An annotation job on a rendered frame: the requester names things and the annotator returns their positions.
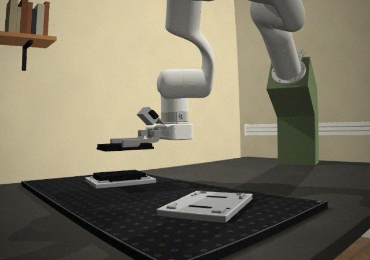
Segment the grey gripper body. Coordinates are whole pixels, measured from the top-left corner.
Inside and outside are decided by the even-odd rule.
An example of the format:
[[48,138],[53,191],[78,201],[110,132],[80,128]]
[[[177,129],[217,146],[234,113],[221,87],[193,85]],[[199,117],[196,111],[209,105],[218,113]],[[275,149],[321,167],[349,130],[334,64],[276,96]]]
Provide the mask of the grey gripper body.
[[162,123],[160,125],[147,125],[148,128],[160,128],[163,129],[163,134],[160,139],[164,140],[189,140],[193,139],[193,124],[188,122],[169,122]]

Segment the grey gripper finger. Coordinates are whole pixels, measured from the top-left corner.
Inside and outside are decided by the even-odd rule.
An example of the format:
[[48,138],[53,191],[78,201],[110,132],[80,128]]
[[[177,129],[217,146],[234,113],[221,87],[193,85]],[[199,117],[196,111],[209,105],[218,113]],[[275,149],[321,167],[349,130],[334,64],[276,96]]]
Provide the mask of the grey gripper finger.
[[122,147],[138,147],[141,143],[155,143],[158,142],[160,137],[163,136],[161,132],[163,129],[154,128],[154,130],[150,131],[151,139],[124,139],[121,141]]
[[137,138],[115,138],[115,139],[110,139],[110,143],[121,143],[121,141],[124,139],[144,139],[145,136],[152,137],[150,136],[150,130],[154,130],[154,128],[148,128],[147,130],[138,130]]

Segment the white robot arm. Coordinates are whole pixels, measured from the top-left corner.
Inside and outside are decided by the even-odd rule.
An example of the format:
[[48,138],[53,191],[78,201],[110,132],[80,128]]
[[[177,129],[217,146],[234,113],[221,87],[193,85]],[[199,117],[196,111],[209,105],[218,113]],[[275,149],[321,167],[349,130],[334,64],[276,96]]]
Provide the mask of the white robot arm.
[[[200,30],[202,1],[167,0],[165,28],[168,32],[195,44],[202,55],[201,69],[166,69],[157,77],[161,94],[161,119],[150,107],[137,116],[146,124],[188,122],[188,98],[205,98],[213,87],[214,55]],[[306,51],[298,54],[291,32],[305,23],[301,0],[248,0],[251,19],[258,28],[273,65],[272,78],[282,85],[300,81],[306,72],[301,61]]]

